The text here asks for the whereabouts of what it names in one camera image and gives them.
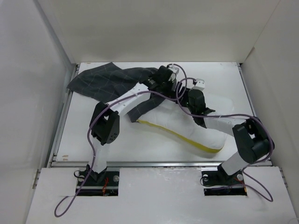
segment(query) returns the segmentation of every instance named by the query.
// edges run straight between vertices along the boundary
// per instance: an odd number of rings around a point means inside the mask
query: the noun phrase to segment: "gray cloth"
[[[120,97],[132,89],[139,80],[154,74],[157,70],[156,68],[120,69],[113,63],[108,63],[81,72],[68,84],[67,88],[107,103]],[[163,101],[162,97],[152,94],[149,100],[129,111],[131,122],[136,122],[140,116],[156,108]]]

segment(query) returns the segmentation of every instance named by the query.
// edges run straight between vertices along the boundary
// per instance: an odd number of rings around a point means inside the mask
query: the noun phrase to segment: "white table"
[[[248,196],[204,196],[199,168],[122,168],[118,196],[79,196],[64,216],[55,218],[58,202],[74,195],[74,170],[42,169],[27,224],[287,224],[296,217],[279,169],[250,167],[248,174],[265,185],[274,202],[251,189]],[[61,204],[58,214],[69,201]]]
[[[82,63],[79,73],[105,63]],[[165,63],[115,63],[122,69],[132,67],[156,67]],[[178,63],[188,77],[202,78],[206,82],[204,92],[230,98],[237,113],[252,115],[249,100],[236,63]],[[178,80],[183,78],[180,71]],[[97,101],[73,93],[68,110],[56,161],[86,162],[91,149],[86,133]],[[211,154],[195,148],[170,133],[154,127],[131,123],[128,117],[121,119],[119,137],[111,144],[108,161],[112,162],[221,162],[236,152],[235,140],[228,136],[223,149]]]

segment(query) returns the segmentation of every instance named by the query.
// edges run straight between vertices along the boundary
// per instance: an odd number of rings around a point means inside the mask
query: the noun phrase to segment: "white wall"
[[[23,223],[67,67],[33,0],[0,0],[0,223]]]
[[[243,62],[279,0],[39,0],[76,63]]]
[[[281,0],[242,70],[299,215],[299,1]]]

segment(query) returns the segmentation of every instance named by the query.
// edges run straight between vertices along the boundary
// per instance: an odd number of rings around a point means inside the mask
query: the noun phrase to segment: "yellow trim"
[[[149,125],[149,126],[152,126],[152,127],[161,128],[161,129],[163,129],[163,130],[165,130],[165,131],[167,131],[167,132],[169,132],[171,134],[174,134],[174,135],[178,136],[179,138],[181,138],[182,140],[188,142],[189,144],[191,144],[191,145],[193,145],[193,146],[195,146],[195,147],[197,147],[197,148],[199,148],[199,149],[201,149],[203,151],[206,151],[208,153],[218,153],[218,152],[220,152],[220,150],[222,150],[222,148],[221,149],[214,149],[214,148],[206,147],[206,146],[204,146],[202,144],[199,144],[198,142],[192,141],[192,140],[190,140],[190,139],[188,139],[188,138],[186,138],[186,137],[184,137],[184,136],[182,136],[182,135],[180,135],[180,134],[178,134],[178,133],[176,133],[176,132],[174,132],[172,130],[169,130],[169,129],[165,128],[165,127],[162,127],[160,125],[155,125],[155,124],[152,124],[152,123],[150,123],[148,121],[145,121],[145,120],[137,120],[137,121],[139,123],[141,123],[141,124],[146,124],[146,125]]]

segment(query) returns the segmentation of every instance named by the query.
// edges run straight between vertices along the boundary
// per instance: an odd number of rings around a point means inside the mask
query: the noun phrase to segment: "metal frame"
[[[239,69],[239,73],[243,82],[243,86],[245,88],[246,91],[246,95],[252,110],[252,113],[254,116],[256,116],[256,112],[254,110],[254,107],[252,105],[252,101],[250,98],[250,95],[248,93],[248,88],[244,82],[244,78],[243,78],[243,74],[242,74],[242,69],[240,67],[240,64],[237,63],[238,65],[238,69]],[[73,72],[73,75],[71,77],[71,79],[73,79],[79,71],[79,65],[77,65],[77,69]],[[58,124],[58,128],[56,131],[56,135],[54,138],[54,142],[51,148],[51,153],[50,153],[50,157],[48,160],[48,164],[47,164],[47,168],[61,168],[61,167],[85,167],[88,163],[88,161],[81,161],[81,162],[69,162],[69,161],[65,161],[65,162],[58,162],[55,161],[58,149],[59,149],[59,145],[60,145],[60,141],[62,138],[62,133],[64,130],[64,125],[66,122],[66,118],[67,118],[67,113],[71,104],[71,98],[72,98],[72,92],[70,90],[67,90],[66,92],[66,96],[65,96],[65,103],[64,103],[64,107],[63,107],[63,111],[59,120],[59,124]],[[216,167],[220,164],[220,161],[208,161],[208,162],[160,162],[160,161],[153,161],[153,162],[119,162],[119,161],[110,161],[107,162],[107,166],[108,167],[113,167],[113,168],[121,168],[121,167]],[[267,160],[264,162],[261,162],[255,166],[272,166],[272,162],[271,160]]]

